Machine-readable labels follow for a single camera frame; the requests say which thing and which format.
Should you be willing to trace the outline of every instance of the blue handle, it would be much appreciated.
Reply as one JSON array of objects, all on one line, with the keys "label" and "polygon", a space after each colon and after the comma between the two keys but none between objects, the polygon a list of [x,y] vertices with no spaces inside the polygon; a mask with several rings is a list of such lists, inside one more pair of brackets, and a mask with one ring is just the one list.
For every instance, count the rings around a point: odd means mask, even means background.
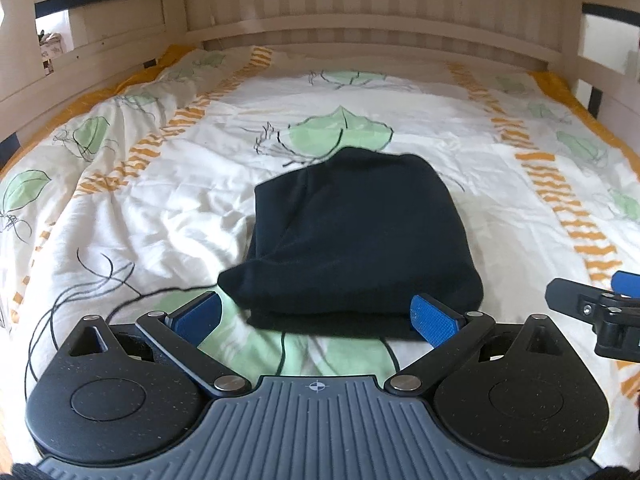
[{"label": "blue handle", "polygon": [[411,325],[434,348],[455,336],[465,318],[426,294],[414,296],[409,310]]},{"label": "blue handle", "polygon": [[616,294],[640,298],[640,274],[619,270],[611,279],[611,288]]}]

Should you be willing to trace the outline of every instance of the wooden floor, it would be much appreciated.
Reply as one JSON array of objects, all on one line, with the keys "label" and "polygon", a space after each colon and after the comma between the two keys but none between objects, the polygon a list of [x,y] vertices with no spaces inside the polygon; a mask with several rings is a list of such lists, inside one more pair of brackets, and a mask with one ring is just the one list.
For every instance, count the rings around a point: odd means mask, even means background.
[{"label": "wooden floor", "polygon": [[4,416],[2,410],[0,410],[0,473],[8,473],[11,469],[11,455],[6,447],[6,441],[4,440]]}]

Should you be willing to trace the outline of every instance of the orange stripe pattern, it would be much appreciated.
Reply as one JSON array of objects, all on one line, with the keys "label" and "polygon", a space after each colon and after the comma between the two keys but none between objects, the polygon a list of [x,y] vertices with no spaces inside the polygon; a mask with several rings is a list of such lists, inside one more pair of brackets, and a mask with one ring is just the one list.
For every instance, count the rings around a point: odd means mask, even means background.
[{"label": "orange stripe pattern", "polygon": [[213,102],[236,90],[244,81],[258,75],[271,65],[272,51],[261,46],[254,47],[249,63],[231,76],[222,80],[216,89],[200,94],[196,100],[184,108],[175,111],[173,118],[166,126],[160,128],[159,134],[148,134],[129,149],[127,160],[120,162],[104,175],[95,172],[82,179],[76,188],[74,198],[100,192],[116,191],[129,184],[132,178],[140,176],[152,160],[160,156],[160,147],[171,137],[179,136],[187,128],[197,124],[206,113],[206,108]]},{"label": "orange stripe pattern", "polygon": [[[44,244],[46,243],[46,241],[49,240],[49,237],[51,236],[51,228],[55,224],[56,224],[55,222],[47,222],[48,229],[40,233],[40,237],[38,238],[37,245],[33,248],[33,251],[35,253],[39,253],[44,247]],[[31,267],[33,267],[34,263],[35,263],[35,255],[33,255],[33,258],[31,259]],[[23,285],[21,292],[16,292],[14,294],[14,297],[12,298],[14,302],[14,308],[10,310],[10,314],[11,314],[11,321],[14,324],[18,323],[18,321],[20,320],[20,314],[18,313],[18,308],[24,301],[24,291],[26,290],[27,285],[29,285],[30,281],[31,281],[31,277],[29,275],[25,276],[21,281],[21,285]]]},{"label": "orange stripe pattern", "polygon": [[624,370],[620,373],[622,376],[627,376],[629,373],[629,370],[625,370],[625,368],[632,367],[630,370],[632,375],[620,381],[620,391],[627,399],[632,400],[637,408],[640,408],[640,396],[638,396],[640,392],[640,371],[638,371],[640,365],[628,361],[616,361],[616,366],[618,371]]},{"label": "orange stripe pattern", "polygon": [[161,74],[162,70],[173,66],[194,49],[195,47],[192,45],[170,45],[166,52],[162,54],[162,57],[158,60],[156,65],[145,68],[140,72],[136,72],[134,75],[125,79],[116,86],[84,94],[73,101],[67,108],[55,115],[51,120],[47,121],[40,130],[33,134],[33,137],[31,137],[27,145],[23,146],[21,150],[18,150],[18,152],[12,156],[12,158],[0,170],[0,180],[4,178],[8,171],[17,164],[18,161],[20,161],[57,127],[69,122],[74,117],[78,117],[78,115],[89,113],[98,103],[122,94],[130,86],[152,82]]},{"label": "orange stripe pattern", "polygon": [[622,265],[616,256],[616,247],[591,221],[590,213],[584,209],[571,185],[556,166],[556,156],[546,153],[532,142],[527,127],[522,120],[511,118],[502,109],[500,102],[480,84],[466,66],[458,63],[447,64],[457,83],[469,92],[469,99],[478,102],[482,109],[491,114],[491,122],[499,133],[499,142],[517,150],[515,158],[529,176],[536,194],[552,207],[560,224],[574,241],[574,249],[584,260],[584,265],[592,282],[603,288],[610,287],[613,273]]}]

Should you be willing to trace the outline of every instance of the folded black sweater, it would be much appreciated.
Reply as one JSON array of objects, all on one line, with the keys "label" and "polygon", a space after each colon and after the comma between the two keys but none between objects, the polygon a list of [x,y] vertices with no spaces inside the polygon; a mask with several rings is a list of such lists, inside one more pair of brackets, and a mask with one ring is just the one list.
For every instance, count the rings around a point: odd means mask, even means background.
[{"label": "folded black sweater", "polygon": [[416,155],[343,148],[255,188],[246,260],[220,287],[252,312],[408,314],[426,292],[466,312],[482,301],[449,191]]}]

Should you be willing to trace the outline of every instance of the round black disc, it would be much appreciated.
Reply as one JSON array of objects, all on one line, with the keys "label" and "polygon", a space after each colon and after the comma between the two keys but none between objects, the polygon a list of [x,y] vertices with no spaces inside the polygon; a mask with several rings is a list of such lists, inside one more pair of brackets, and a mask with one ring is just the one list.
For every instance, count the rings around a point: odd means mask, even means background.
[{"label": "round black disc", "polygon": [[444,426],[472,449],[511,464],[547,466],[593,452],[609,415],[593,378],[583,380],[586,369],[555,367],[557,356],[524,358],[522,366],[502,358],[444,379],[434,396]]},{"label": "round black disc", "polygon": [[126,463],[167,448],[200,416],[198,389],[178,368],[105,355],[83,356],[81,365],[66,357],[75,366],[68,380],[44,376],[33,391],[27,424],[44,454]]}]

